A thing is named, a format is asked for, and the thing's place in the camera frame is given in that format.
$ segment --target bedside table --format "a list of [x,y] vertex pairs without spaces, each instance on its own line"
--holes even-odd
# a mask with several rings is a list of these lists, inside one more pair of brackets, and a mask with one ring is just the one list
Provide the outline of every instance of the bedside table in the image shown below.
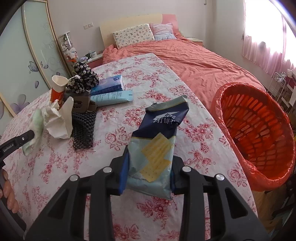
[[103,54],[98,54],[96,58],[92,58],[91,61],[85,61],[84,63],[92,69],[98,67],[103,63]]
[[203,46],[203,41],[200,40],[200,39],[196,39],[196,38],[193,38],[193,37],[185,37],[185,38],[189,39],[191,42],[194,42],[194,43],[197,43],[200,46]]

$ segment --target scrunchie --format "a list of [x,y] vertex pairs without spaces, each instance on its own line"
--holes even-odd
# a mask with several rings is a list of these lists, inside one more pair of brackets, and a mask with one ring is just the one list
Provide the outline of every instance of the scrunchie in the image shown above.
[[73,92],[79,94],[86,90],[89,91],[92,87],[99,84],[98,75],[91,71],[87,64],[76,62],[73,67],[76,74],[80,76],[80,79],[73,77],[68,81],[67,88]]

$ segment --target clear plastic container of plush toys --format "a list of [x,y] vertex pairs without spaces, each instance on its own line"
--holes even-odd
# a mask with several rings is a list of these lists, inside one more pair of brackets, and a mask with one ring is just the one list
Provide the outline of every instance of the clear plastic container of plush toys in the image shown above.
[[69,66],[71,73],[73,73],[73,66],[78,60],[78,55],[72,44],[70,32],[62,34],[58,37],[58,40],[67,65]]

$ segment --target paper cup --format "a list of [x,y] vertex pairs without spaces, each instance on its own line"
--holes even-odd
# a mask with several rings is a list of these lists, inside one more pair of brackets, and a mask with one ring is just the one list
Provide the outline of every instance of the paper cup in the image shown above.
[[67,83],[68,79],[63,76],[54,75],[52,77],[52,94],[50,96],[50,101],[53,103],[57,99],[59,107],[62,106]]

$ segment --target curtain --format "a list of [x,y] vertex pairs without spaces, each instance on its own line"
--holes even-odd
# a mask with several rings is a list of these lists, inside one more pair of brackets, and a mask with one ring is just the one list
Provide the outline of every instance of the curtain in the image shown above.
[[269,0],[244,0],[242,55],[268,75],[296,67],[296,38]]

